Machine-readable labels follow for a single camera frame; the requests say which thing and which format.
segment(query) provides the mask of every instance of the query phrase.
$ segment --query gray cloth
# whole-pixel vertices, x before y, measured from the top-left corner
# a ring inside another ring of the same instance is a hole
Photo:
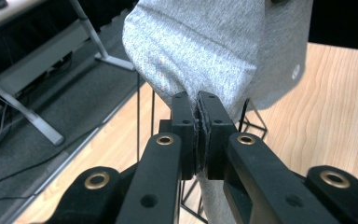
[[[130,60],[156,93],[216,94],[233,120],[247,97],[266,108],[305,68],[312,0],[141,0],[124,24]],[[207,218],[234,222],[222,181],[198,174]]]

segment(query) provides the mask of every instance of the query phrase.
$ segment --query metal rod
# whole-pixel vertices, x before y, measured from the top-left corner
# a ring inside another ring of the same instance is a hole
[[[191,214],[191,215],[193,215],[194,217],[198,218],[201,222],[203,222],[203,223],[208,223],[208,221],[207,221],[204,217],[198,215],[198,214],[195,213],[193,210],[191,210],[189,207],[185,206],[185,205],[182,204],[182,203],[180,204],[180,206],[181,206],[183,209],[185,209],[189,214]]]
[[[249,98],[247,98],[245,100],[245,103],[243,104],[243,109],[242,109],[242,113],[241,113],[241,120],[240,120],[240,127],[238,128],[238,132],[242,132],[242,124],[243,124],[243,120],[245,118],[245,113],[246,113],[246,109],[248,107],[249,104]]]
[[[70,0],[70,2],[72,4],[72,6],[74,7],[74,10],[75,10],[78,18],[80,19],[80,22],[82,23],[84,29],[86,30],[86,32],[88,33],[92,42],[95,44],[98,51],[100,52],[101,57],[107,58],[109,55],[108,55],[105,47],[103,46],[103,43],[102,43],[100,37],[98,37],[97,32],[95,32],[94,28],[92,27],[92,24],[91,24],[89,18],[87,17],[86,13],[84,12],[83,8],[81,7],[81,5],[79,4],[79,2],[77,0]]]
[[[140,160],[140,141],[141,141],[141,128],[140,128],[140,120],[141,120],[141,75],[139,75],[139,73],[137,74],[137,78],[136,78],[136,88],[137,88],[137,92],[136,92],[136,160],[139,161]]]
[[[155,91],[152,91],[152,122],[151,122],[151,135],[150,136],[153,136],[153,133],[154,133],[155,98],[156,98],[156,93],[155,93]]]

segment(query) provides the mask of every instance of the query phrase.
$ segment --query screw hole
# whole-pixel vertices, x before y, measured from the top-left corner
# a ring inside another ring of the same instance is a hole
[[[241,135],[237,140],[244,145],[252,145],[255,143],[255,139],[251,136]]]
[[[90,175],[84,185],[86,189],[101,189],[109,182],[109,174],[100,172]]]
[[[155,194],[146,194],[141,199],[141,205],[146,208],[151,208],[158,204],[158,197]]]
[[[171,136],[161,136],[157,139],[157,143],[163,146],[172,144],[173,138]]]
[[[320,177],[326,184],[339,189],[346,189],[351,185],[350,181],[344,175],[337,172],[322,171]]]

